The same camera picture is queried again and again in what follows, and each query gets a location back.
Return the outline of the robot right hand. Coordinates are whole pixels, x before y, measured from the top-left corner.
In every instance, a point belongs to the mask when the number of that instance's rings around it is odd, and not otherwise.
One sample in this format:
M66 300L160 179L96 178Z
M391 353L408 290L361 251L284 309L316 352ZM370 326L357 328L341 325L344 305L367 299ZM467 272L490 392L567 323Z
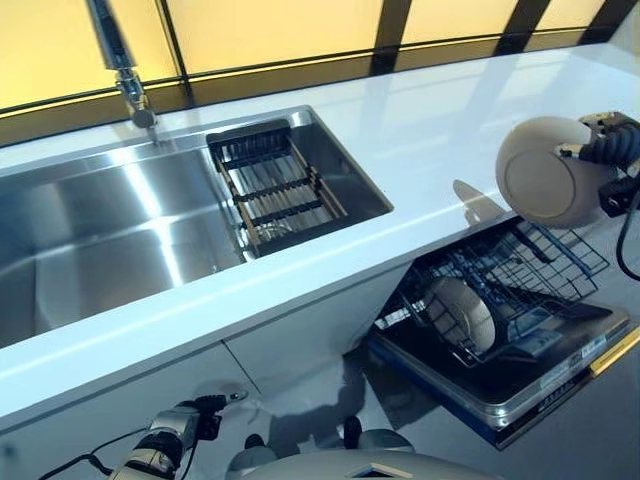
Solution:
M639 122L619 111L590 114L578 122L591 131L587 143L561 143L554 153L598 165L616 167L628 177L639 176Z

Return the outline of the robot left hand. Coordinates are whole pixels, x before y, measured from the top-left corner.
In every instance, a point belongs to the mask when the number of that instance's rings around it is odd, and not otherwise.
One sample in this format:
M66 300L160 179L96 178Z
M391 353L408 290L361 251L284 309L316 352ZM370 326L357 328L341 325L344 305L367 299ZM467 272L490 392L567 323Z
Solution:
M200 396L194 400L195 408L201 415L214 416L230 404L245 400L249 394L246 391L231 394L216 394Z

